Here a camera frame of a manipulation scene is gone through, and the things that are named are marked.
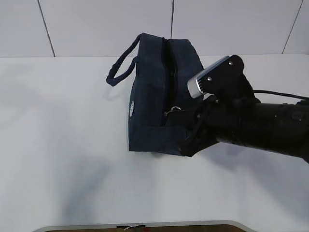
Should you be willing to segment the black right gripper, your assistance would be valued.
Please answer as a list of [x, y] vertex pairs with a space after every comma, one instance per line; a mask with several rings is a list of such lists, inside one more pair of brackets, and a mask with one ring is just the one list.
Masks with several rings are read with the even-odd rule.
[[165, 113], [166, 126], [192, 126], [186, 139], [178, 142], [182, 156], [192, 157], [218, 143], [213, 131], [206, 125], [210, 109], [211, 103], [201, 103], [192, 110], [173, 109]]

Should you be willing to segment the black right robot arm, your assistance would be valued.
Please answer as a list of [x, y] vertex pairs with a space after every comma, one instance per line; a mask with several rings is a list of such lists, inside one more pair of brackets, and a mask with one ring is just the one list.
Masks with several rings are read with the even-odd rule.
[[243, 72], [199, 74], [194, 86], [209, 96], [172, 106], [168, 116], [189, 133], [178, 152], [192, 157], [217, 143], [309, 159], [309, 103], [261, 103]]

